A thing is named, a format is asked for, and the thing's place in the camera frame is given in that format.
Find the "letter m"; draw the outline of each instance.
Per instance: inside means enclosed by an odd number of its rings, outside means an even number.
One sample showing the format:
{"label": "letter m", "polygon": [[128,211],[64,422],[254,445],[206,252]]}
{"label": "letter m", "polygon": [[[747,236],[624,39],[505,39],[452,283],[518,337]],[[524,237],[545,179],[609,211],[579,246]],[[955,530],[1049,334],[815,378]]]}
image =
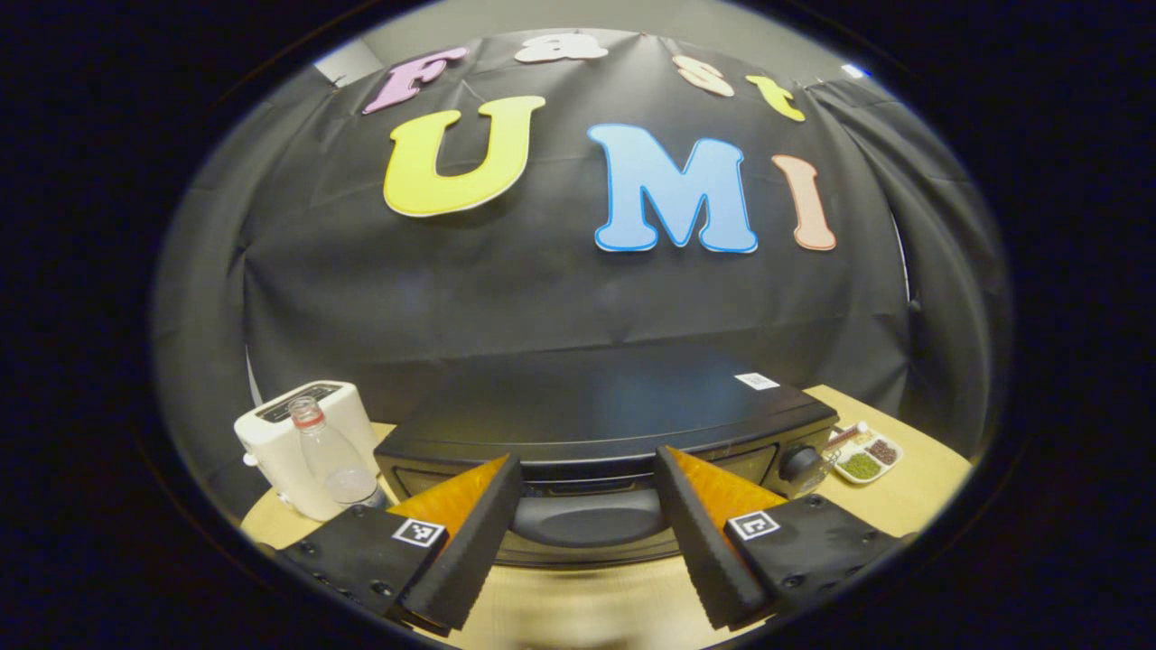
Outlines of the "letter m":
{"label": "letter m", "polygon": [[594,234],[600,249],[620,252],[654,248],[658,230],[646,223],[646,198],[679,248],[690,241],[703,202],[706,226],[698,232],[698,241],[704,248],[732,253],[749,253],[758,248],[742,197],[742,152],[734,145],[704,138],[695,142],[686,169],[679,170],[645,128],[598,124],[586,135],[602,145],[609,177],[610,216]]}

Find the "plastic bottle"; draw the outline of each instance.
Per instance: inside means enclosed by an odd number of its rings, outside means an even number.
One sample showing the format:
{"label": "plastic bottle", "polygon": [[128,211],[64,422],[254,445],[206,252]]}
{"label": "plastic bottle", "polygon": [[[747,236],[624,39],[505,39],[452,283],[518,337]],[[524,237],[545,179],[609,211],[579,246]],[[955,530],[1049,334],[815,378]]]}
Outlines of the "plastic bottle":
{"label": "plastic bottle", "polygon": [[289,402],[292,423],[301,431],[301,452],[305,466],[342,508],[366,505],[384,508],[385,493],[365,470],[361,455],[341,431],[331,426],[312,397]]}

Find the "yellow letter u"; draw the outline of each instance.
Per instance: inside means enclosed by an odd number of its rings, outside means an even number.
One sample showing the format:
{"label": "yellow letter u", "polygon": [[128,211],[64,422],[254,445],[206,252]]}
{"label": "yellow letter u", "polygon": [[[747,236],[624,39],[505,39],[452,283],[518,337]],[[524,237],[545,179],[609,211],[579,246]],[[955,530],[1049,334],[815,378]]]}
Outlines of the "yellow letter u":
{"label": "yellow letter u", "polygon": [[445,128],[459,111],[440,111],[412,119],[390,134],[393,155],[385,169],[385,202],[408,216],[433,216],[469,209],[505,192],[526,169],[529,155],[529,113],[546,105],[542,97],[506,97],[482,104],[490,116],[490,142],[477,169],[458,176],[437,172],[437,153]]}

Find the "wooden table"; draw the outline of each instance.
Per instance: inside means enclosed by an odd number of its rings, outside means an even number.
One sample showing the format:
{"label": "wooden table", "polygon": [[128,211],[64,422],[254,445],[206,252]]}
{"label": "wooden table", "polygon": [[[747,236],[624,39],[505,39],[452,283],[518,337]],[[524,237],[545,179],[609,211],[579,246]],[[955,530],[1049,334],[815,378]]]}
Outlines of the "wooden table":
{"label": "wooden table", "polygon": [[[971,465],[935,440],[828,386],[806,393],[839,413],[839,427],[866,421],[903,448],[903,459],[868,485],[828,477],[815,490],[895,537],[922,529],[948,503]],[[373,424],[379,440],[392,424]],[[378,479],[397,502],[384,479]],[[254,541],[284,548],[320,524],[287,508],[272,488],[250,509],[240,530]],[[706,620],[681,556],[583,570],[495,566],[452,645],[473,649],[540,648],[697,649],[732,638]]]}

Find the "white toaster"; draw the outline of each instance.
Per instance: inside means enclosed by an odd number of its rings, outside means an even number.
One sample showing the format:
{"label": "white toaster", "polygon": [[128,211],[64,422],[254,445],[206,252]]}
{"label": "white toaster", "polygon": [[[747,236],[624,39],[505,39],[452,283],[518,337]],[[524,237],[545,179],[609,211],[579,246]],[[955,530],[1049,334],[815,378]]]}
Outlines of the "white toaster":
{"label": "white toaster", "polygon": [[301,434],[289,416],[289,402],[303,396],[317,400],[329,424],[357,448],[365,468],[376,477],[379,473],[373,458],[377,436],[357,386],[350,383],[310,382],[242,415],[232,428],[245,448],[245,465],[260,470],[286,505],[311,519],[327,522],[341,512],[341,505],[328,496],[305,466],[298,440]]}

